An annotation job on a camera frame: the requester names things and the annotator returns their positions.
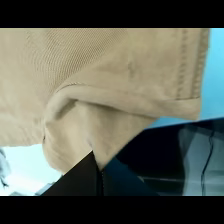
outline beige fabric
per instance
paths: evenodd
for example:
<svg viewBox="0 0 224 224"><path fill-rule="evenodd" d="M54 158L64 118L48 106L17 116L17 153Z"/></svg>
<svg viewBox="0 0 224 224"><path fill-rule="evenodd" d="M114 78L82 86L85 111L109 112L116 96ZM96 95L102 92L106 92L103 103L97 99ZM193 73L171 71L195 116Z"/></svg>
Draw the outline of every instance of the beige fabric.
<svg viewBox="0 0 224 224"><path fill-rule="evenodd" d="M1 29L0 144L103 168L160 116L197 119L208 29Z"/></svg>

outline light blue background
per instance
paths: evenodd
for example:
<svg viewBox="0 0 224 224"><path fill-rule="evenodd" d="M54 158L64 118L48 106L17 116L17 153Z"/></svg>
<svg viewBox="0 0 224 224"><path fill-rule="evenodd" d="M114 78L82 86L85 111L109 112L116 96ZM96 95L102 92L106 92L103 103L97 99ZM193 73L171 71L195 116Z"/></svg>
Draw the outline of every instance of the light blue background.
<svg viewBox="0 0 224 224"><path fill-rule="evenodd" d="M224 28L210 30L210 45L202 83L200 120L224 117ZM150 128L189 122L161 117Z"/></svg>

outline wire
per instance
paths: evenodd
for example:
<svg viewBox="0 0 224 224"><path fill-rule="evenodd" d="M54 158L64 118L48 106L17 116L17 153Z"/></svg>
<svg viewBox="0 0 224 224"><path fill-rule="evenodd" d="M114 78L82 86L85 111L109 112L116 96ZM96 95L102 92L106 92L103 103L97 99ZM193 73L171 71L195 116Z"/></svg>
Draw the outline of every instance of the wire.
<svg viewBox="0 0 224 224"><path fill-rule="evenodd" d="M205 192L205 171L208 167L208 164L210 162L210 159L211 159L211 156L212 156L212 153L213 153L213 149L214 149L214 143L213 143L213 136L215 134L215 131L212 131L210 137L209 137L209 144L210 144L210 152L209 152L209 155L208 155L208 159L205 163L205 166L202 170L202 173L201 173L201 190L202 190L202 196L206 196L206 192Z"/></svg>

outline garment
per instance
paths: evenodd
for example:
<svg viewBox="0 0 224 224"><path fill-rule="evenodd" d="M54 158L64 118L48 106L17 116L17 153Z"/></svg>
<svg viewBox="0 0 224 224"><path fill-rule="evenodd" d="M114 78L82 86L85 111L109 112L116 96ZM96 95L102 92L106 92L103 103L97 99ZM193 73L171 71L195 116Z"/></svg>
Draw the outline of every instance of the garment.
<svg viewBox="0 0 224 224"><path fill-rule="evenodd" d="M0 144L99 168L160 116L197 119L205 28L0 30Z"/></svg>

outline light blue surface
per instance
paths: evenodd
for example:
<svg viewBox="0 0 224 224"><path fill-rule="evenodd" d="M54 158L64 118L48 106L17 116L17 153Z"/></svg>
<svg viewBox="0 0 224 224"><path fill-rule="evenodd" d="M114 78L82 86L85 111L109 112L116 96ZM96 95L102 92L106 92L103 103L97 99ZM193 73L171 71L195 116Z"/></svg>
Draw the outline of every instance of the light blue surface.
<svg viewBox="0 0 224 224"><path fill-rule="evenodd" d="M224 28L210 30L210 45L202 83L200 120L224 118ZM161 117L150 128L181 124L188 120Z"/></svg>

